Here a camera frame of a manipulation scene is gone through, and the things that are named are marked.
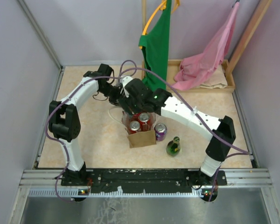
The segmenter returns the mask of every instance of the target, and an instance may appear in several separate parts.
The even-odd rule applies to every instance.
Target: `metal floor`
[[[200,198],[87,198],[66,203],[28,197],[21,224],[268,224],[261,190],[220,189]]]

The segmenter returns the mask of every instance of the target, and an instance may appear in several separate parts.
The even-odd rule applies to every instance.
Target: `table surface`
[[[120,66],[112,66],[115,75]],[[57,100],[68,95],[81,81],[87,71],[96,71],[98,66],[66,67]],[[134,77],[140,77],[138,71]],[[238,119],[238,113],[230,93],[182,93],[189,104],[201,112],[223,118],[231,117],[236,131],[234,145],[247,150],[243,131]],[[194,130],[169,118],[159,117],[166,124],[168,133],[164,141],[156,145],[130,148],[127,133],[121,124],[113,121],[108,110],[112,105],[107,101],[97,101],[90,98],[79,111],[81,132],[78,136],[82,156],[88,168],[199,168],[205,158],[208,145],[201,135]],[[121,109],[111,110],[117,120],[121,119]],[[166,153],[167,143],[174,136],[180,137],[181,152],[174,158]],[[40,168],[60,168],[65,166],[65,159],[59,143],[45,140]],[[248,155],[234,156],[227,159],[223,168],[251,168]]]

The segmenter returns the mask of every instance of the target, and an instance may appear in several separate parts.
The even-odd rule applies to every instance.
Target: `soda can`
[[[155,139],[157,141],[163,141],[167,133],[167,127],[163,123],[156,124],[154,127]]]
[[[151,119],[148,113],[142,113],[138,117],[138,121],[141,125],[142,131],[146,132],[150,129],[151,126]]]
[[[133,121],[133,120],[137,120],[138,121],[139,115],[140,115],[140,113],[133,114],[133,116],[130,118],[130,121]]]
[[[140,123],[136,120],[133,120],[129,125],[129,129],[130,129],[130,134],[135,134],[137,132],[140,132],[141,131]]]

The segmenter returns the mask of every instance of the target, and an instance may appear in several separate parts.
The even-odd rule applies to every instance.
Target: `purple soda can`
[[[165,139],[167,133],[166,125],[162,123],[156,124],[154,127],[154,131],[155,131],[155,139],[157,141],[163,141]]]

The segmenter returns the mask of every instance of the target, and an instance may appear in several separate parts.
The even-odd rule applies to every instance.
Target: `can lid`
[[[166,131],[166,126],[162,123],[156,124],[155,130],[159,133],[164,133]]]
[[[139,115],[139,121],[141,122],[147,122],[149,121],[149,114],[148,113],[142,113]]]
[[[132,131],[137,131],[137,130],[139,130],[139,129],[140,129],[140,123],[139,123],[138,121],[136,121],[136,120],[132,121],[132,122],[130,123],[130,129],[131,129]]]

